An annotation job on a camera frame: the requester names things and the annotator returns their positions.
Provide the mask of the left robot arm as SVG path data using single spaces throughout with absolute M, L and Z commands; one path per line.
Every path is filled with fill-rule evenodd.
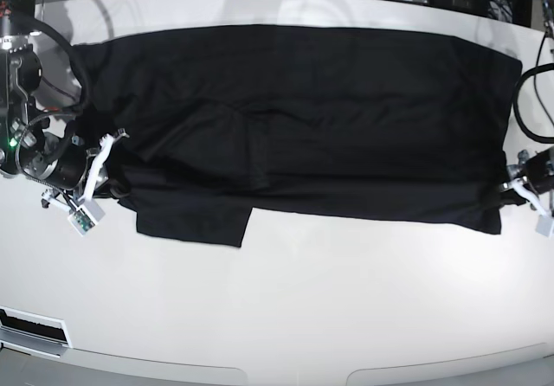
M 487 201 L 502 208 L 530 203 L 541 215 L 540 196 L 553 192 L 553 21 L 542 31 L 488 20 L 476 29 L 477 42 L 522 63 L 509 89 L 509 125 L 503 150 L 506 167 Z

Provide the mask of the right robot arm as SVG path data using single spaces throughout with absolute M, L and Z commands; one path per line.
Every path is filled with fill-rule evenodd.
M 90 76 L 76 49 L 35 17 L 35 1 L 1 0 L 1 174 L 46 186 L 43 208 L 77 215 L 95 198 L 128 196 L 128 186 L 106 170 L 111 149 L 126 132 L 107 134 L 96 144 L 84 139 L 79 119 L 91 102 Z M 46 81 L 29 42 L 36 34 L 49 37 L 68 57 L 81 86 L 69 106 L 36 105 L 34 94 Z

